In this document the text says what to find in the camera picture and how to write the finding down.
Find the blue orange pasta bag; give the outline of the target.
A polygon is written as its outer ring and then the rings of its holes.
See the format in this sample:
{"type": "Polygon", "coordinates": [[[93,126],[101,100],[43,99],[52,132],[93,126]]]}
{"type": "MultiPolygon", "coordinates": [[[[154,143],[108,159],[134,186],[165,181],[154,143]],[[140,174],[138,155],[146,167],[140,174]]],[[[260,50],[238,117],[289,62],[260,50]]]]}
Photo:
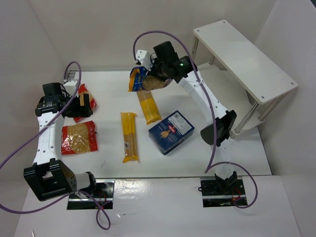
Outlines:
{"type": "Polygon", "coordinates": [[[145,67],[134,67],[129,75],[128,92],[151,91],[167,87],[172,82],[171,78],[165,81],[148,75],[145,67]]]}

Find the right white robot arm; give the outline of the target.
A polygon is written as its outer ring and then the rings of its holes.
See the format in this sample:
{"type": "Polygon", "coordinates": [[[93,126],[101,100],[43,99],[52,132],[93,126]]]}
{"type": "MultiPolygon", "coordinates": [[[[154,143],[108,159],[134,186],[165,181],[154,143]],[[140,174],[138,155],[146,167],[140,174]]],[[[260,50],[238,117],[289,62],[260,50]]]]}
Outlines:
{"type": "Polygon", "coordinates": [[[230,131],[237,118],[234,110],[228,110],[215,97],[202,79],[201,73],[192,57],[179,57],[170,41],[154,47],[154,53],[144,57],[137,56],[139,63],[146,68],[147,76],[160,82],[174,80],[193,98],[204,114],[208,125],[200,131],[204,142],[212,146],[212,153],[206,171],[211,168],[229,164],[223,160],[215,162],[215,154],[225,150],[230,138],[230,131]]]}

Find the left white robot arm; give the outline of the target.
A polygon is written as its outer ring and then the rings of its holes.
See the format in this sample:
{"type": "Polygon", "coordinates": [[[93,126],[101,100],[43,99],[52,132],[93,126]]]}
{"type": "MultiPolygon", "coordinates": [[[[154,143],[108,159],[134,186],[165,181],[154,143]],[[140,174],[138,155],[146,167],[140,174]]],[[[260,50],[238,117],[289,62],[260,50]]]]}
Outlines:
{"type": "Polygon", "coordinates": [[[93,114],[92,98],[82,85],[43,85],[44,96],[35,113],[41,134],[32,166],[24,169],[24,178],[40,201],[79,190],[92,193],[96,180],[90,172],[74,174],[62,161],[63,155],[79,155],[98,150],[96,126],[93,121],[65,126],[65,118],[87,118],[93,114]]]}

